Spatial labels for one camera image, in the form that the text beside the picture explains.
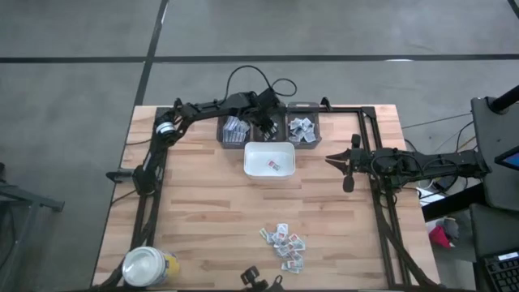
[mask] floor tile line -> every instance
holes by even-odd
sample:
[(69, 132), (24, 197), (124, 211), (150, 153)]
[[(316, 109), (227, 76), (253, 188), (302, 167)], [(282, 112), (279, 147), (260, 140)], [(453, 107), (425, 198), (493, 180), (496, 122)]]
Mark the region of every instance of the floor tile line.
[(134, 106), (142, 105), (144, 101), (144, 95), (146, 94), (146, 87), (148, 86), (149, 76), (152, 72), (153, 58), (157, 51), (159, 38), (161, 37), (162, 24), (164, 23), (165, 12), (168, 8), (169, 0), (161, 0), (159, 11), (157, 13), (157, 19), (155, 20), (155, 27), (153, 28), (152, 39), (150, 40), (148, 47), (148, 54), (146, 55), (146, 61), (144, 62), (143, 73), (140, 76), (139, 87), (135, 94)]

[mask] concrete floor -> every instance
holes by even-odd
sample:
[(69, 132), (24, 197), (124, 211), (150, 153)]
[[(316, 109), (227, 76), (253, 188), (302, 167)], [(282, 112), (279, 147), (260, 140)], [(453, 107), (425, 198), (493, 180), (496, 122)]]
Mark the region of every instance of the concrete floor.
[[(145, 56), (160, 0), (0, 0), (0, 57)], [(519, 54), (505, 0), (171, 0), (157, 55)], [(221, 98), (238, 63), (155, 64), (145, 105)], [(470, 98), (517, 85), (519, 61), (268, 62), (295, 101), (396, 104), (402, 126), (470, 111)], [(21, 290), (85, 288), (92, 279), (143, 64), (0, 64), (0, 161), (11, 183), (58, 200), (42, 212)], [(255, 72), (231, 92), (264, 89)], [(404, 130), (434, 152), (470, 117)], [(474, 135), (468, 129), (462, 140)], [(455, 139), (440, 151), (453, 151)], [(453, 279), (439, 258), (442, 282)]]

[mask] wooden tabletop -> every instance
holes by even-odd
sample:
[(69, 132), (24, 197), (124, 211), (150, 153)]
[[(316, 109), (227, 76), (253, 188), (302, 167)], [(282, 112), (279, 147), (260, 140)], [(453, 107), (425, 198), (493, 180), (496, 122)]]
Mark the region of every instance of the wooden tabletop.
[[(374, 107), (383, 146), (405, 149), (396, 106)], [(155, 111), (135, 107), (128, 143), (150, 137)], [(240, 274), (252, 265), (269, 283), (282, 274), (287, 290), (387, 287), (367, 176), (355, 174), (354, 192), (346, 194), (341, 172), (324, 162), (350, 148), (352, 134), (359, 133), (356, 114), (320, 114), (322, 141), (314, 150), (297, 150), (294, 176), (278, 182), (250, 180), (243, 150), (222, 149), (216, 124), (194, 123), (168, 152), (154, 246), (173, 252), (181, 273), (167, 288), (239, 290)], [(141, 164), (147, 150), (148, 144), (126, 146), (122, 167)], [(130, 182), (117, 185), (114, 199), (133, 189)], [(130, 195), (110, 209), (93, 284), (103, 282), (128, 251), (137, 202)], [(416, 192), (398, 194), (397, 213), (405, 248), (438, 281)], [(307, 245), (299, 275), (281, 271), (282, 260), (260, 236), (261, 228), (274, 231), (281, 222)], [(392, 260), (397, 272), (394, 252)]]

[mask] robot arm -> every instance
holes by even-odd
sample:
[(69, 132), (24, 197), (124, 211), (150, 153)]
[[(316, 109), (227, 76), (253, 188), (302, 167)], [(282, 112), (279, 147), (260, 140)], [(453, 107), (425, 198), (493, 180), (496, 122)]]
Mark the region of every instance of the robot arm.
[(183, 104), (177, 99), (173, 108), (155, 120), (148, 153), (143, 164), (137, 166), (131, 175), (137, 193), (150, 195), (155, 191), (157, 178), (161, 177), (163, 171), (160, 165), (168, 148), (186, 134), (187, 128), (193, 122), (235, 116), (258, 127), (265, 140), (270, 140), (277, 129), (269, 116), (283, 106), (271, 88), (267, 88), (259, 96), (254, 92), (240, 92), (224, 100), (203, 104)]
[(353, 135), (351, 149), (326, 156), (326, 162), (345, 175), (343, 190), (346, 192), (354, 189), (353, 172), (371, 174), (379, 187), (384, 185), (397, 191), (407, 183), (423, 179), (450, 175), (482, 178), (491, 171), (481, 153), (474, 150), (425, 155), (396, 148), (382, 148), (367, 153), (359, 145), (360, 136)]

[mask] black stand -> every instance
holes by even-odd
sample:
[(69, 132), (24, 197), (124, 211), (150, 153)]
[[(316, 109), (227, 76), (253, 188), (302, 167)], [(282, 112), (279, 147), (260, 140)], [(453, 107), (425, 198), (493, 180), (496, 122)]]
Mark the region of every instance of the black stand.
[[(0, 163), (0, 176), (3, 176), (5, 166)], [(25, 253), (25, 249), (28, 243), (28, 236), (30, 229), (34, 226), (36, 219), (36, 212), (39, 207), (45, 206), (51, 208), (55, 212), (61, 212), (63, 210), (62, 201), (52, 200), (45, 198), (41, 195), (33, 194), (29, 191), (24, 191), (17, 186), (7, 183), (5, 180), (0, 179), (0, 206), (5, 206), (6, 212), (12, 212), (8, 210), (15, 205), (28, 206), (28, 215), (25, 222), (22, 225), (20, 232), (16, 232), (16, 237), (13, 241), (13, 247), (11, 248), (5, 266), (5, 270), (2, 272), (2, 280), (0, 281), (0, 291), (11, 291), (16, 279), (16, 273), (19, 270), (21, 264), (21, 258)]]

